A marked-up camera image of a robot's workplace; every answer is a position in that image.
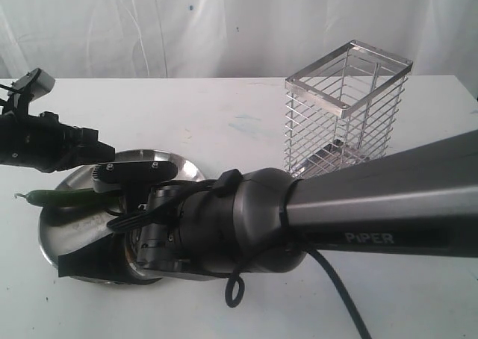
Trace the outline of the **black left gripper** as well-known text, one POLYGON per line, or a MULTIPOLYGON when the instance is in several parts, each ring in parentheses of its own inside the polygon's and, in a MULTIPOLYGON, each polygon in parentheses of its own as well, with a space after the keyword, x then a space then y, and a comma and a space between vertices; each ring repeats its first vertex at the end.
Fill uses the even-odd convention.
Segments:
POLYGON ((115 148, 97 142, 97 131, 64 125, 54 113, 1 116, 1 164, 45 173, 115 159, 115 148))

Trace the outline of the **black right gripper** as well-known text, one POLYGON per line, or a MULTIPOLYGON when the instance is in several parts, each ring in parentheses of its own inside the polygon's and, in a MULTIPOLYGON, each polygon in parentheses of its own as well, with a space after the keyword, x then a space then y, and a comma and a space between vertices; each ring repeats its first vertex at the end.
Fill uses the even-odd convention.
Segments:
POLYGON ((232 271, 232 189, 216 181, 154 186, 146 211, 109 234, 58 256, 59 277, 224 279, 232 271))

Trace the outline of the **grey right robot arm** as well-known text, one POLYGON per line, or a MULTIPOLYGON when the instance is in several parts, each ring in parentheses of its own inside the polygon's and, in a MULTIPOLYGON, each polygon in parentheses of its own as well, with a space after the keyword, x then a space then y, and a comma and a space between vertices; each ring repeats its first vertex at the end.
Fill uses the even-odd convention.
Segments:
POLYGON ((477 133, 314 178, 274 168, 154 186, 145 211, 58 259, 59 276, 109 282, 284 273, 305 247, 477 256, 477 133))

